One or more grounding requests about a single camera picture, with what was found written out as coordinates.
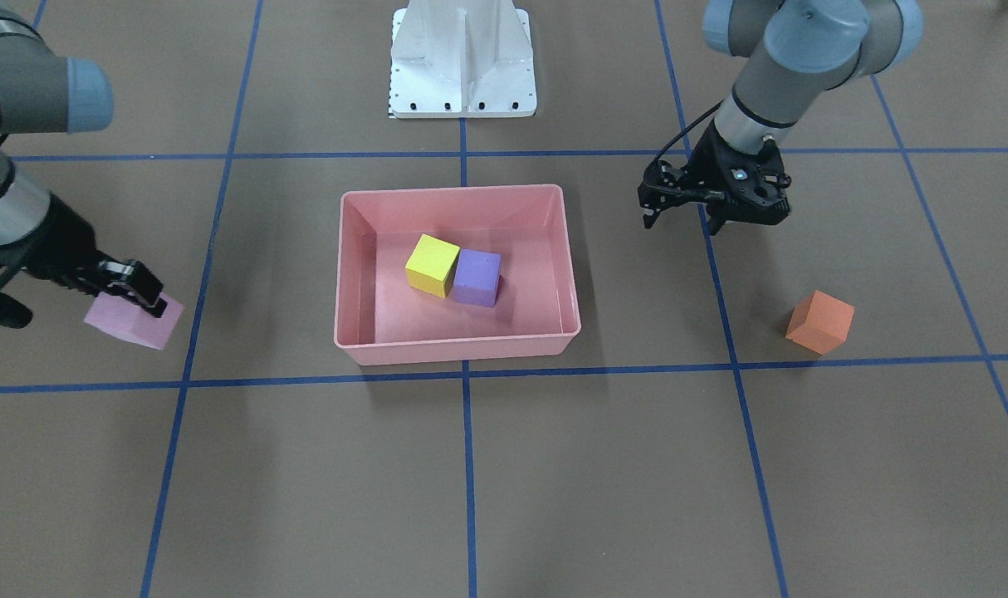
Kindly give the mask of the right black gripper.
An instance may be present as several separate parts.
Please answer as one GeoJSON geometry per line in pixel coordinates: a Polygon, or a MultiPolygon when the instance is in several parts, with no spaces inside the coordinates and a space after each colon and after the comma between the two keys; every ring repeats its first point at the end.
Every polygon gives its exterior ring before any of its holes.
{"type": "Polygon", "coordinates": [[[164,284],[137,260],[105,260],[95,245],[95,231],[56,196],[41,227],[14,243],[0,246],[0,326],[26,328],[33,311],[4,291],[19,273],[53,282],[89,296],[105,292],[135,304],[153,318],[169,307],[164,284]]]}

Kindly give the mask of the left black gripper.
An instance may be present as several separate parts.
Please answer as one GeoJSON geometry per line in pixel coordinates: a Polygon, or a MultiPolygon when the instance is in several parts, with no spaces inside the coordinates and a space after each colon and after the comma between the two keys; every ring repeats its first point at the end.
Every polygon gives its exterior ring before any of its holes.
{"type": "Polygon", "coordinates": [[[716,236],[732,221],[759,226],[781,223],[791,214],[786,197],[790,185],[774,140],[765,141],[755,153],[744,153],[729,146],[717,127],[709,125],[684,166],[673,167],[659,153],[645,167],[638,203],[645,228],[651,228],[667,209],[705,205],[707,234],[716,236]]]}

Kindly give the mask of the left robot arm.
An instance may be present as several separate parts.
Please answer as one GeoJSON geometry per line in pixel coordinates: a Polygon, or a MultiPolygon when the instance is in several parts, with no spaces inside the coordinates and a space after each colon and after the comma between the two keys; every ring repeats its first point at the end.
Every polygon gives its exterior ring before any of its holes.
{"type": "Polygon", "coordinates": [[[657,153],[642,174],[644,227],[697,203],[714,235],[728,223],[776,226],[791,213],[780,143],[824,91],[914,53],[924,35],[917,1],[712,1],[709,48],[746,58],[723,100],[706,110],[689,159],[657,153]]]}

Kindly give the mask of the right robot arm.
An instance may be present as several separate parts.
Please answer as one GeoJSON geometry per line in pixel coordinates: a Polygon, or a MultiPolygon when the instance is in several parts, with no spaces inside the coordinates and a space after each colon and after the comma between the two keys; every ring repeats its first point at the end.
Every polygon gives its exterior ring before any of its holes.
{"type": "Polygon", "coordinates": [[[147,316],[169,309],[163,283],[136,260],[98,249],[94,228],[2,151],[13,134],[108,128],[114,97],[93,61],[57,56],[36,28],[0,1],[0,326],[22,329],[31,310],[4,292],[18,273],[95,297],[124,298],[147,316]]]}

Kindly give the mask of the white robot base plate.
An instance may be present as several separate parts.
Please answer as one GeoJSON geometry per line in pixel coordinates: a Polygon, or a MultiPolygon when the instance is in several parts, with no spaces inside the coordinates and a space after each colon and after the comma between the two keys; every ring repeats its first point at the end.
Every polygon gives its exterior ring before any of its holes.
{"type": "Polygon", "coordinates": [[[388,114],[524,118],[537,112],[530,15],[511,1],[410,1],[393,14],[388,114]]]}

